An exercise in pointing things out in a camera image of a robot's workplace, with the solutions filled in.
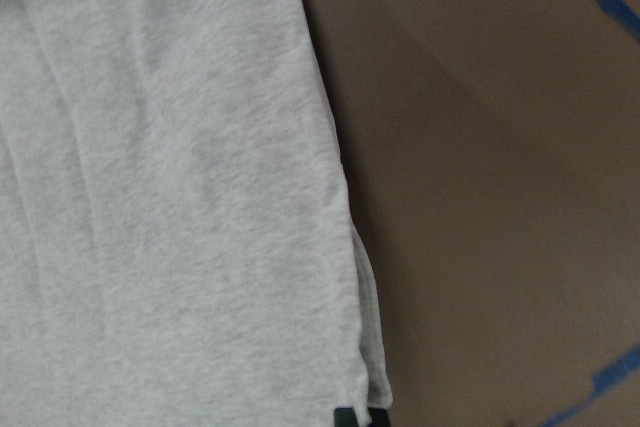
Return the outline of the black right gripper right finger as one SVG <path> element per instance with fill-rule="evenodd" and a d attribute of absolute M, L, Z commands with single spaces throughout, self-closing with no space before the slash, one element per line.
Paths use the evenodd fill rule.
<path fill-rule="evenodd" d="M 391 427 L 389 412 L 384 408 L 368 408 L 370 423 L 369 427 Z"/>

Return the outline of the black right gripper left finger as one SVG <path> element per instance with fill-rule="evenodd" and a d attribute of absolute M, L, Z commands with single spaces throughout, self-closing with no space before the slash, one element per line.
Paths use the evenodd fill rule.
<path fill-rule="evenodd" d="M 357 415 L 352 407 L 338 407 L 333 414 L 335 427 L 359 427 Z"/>

